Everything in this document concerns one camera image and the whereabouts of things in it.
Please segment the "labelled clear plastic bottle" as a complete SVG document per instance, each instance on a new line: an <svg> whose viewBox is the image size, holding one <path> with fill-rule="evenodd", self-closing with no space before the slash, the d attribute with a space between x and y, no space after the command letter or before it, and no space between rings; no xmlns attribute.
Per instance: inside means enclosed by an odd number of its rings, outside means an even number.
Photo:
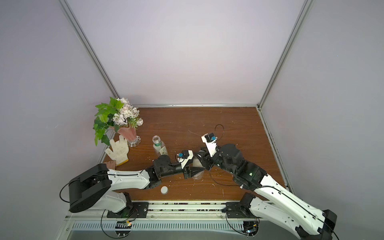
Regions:
<svg viewBox="0 0 384 240"><path fill-rule="evenodd" d="M159 136L153 136L152 141L153 141L153 148L158 157L162 155L168 155L166 145Z"/></svg>

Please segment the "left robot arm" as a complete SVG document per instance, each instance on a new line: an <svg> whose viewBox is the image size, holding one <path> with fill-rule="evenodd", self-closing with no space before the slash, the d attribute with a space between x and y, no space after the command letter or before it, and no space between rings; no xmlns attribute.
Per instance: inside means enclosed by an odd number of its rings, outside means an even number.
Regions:
<svg viewBox="0 0 384 240"><path fill-rule="evenodd" d="M167 155L153 160L153 164L140 171L117 171L98 164L69 181L69 203L71 213L80 213L90 208L105 209L119 213L132 209L128 194L120 193L126 189L153 189L162 183L162 178L183 174L192 178L205 170L204 167L190 167L186 159L172 164Z"/></svg>

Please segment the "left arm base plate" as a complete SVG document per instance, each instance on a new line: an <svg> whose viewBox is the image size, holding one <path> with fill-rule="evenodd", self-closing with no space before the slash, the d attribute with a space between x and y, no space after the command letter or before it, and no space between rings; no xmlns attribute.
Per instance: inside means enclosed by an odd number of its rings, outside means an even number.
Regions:
<svg viewBox="0 0 384 240"><path fill-rule="evenodd" d="M107 218L116 219L131 219L131 218L142 218L147 217L149 210L149 202L132 202L132 204L118 213L108 211Z"/></svg>

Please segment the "white bottle cap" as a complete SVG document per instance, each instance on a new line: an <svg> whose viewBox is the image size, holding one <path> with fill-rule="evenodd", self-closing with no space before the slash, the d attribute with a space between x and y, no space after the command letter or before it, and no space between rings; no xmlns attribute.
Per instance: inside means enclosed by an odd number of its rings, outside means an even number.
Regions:
<svg viewBox="0 0 384 240"><path fill-rule="evenodd" d="M169 188L168 188L167 186L163 186L163 187L161 188L161 193L162 193L163 195L166 195L168 192L169 192Z"/></svg>

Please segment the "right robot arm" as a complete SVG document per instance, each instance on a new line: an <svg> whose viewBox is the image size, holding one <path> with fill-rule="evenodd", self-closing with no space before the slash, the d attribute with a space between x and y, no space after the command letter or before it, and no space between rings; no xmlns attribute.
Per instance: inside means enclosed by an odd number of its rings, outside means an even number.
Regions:
<svg viewBox="0 0 384 240"><path fill-rule="evenodd" d="M237 214L270 221L300 240L331 240L336 236L334 212L317 209L295 196L261 167L247 161L234 144L217 147L213 154L201 149L196 157L207 170L219 167L230 173L233 181L247 190Z"/></svg>

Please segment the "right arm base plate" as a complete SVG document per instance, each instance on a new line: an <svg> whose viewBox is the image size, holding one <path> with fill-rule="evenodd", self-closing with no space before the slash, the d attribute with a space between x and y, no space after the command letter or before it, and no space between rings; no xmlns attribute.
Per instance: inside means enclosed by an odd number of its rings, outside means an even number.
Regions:
<svg viewBox="0 0 384 240"><path fill-rule="evenodd" d="M246 208L240 202L227 202L222 209L222 213L227 215L229 219L256 219L249 208Z"/></svg>

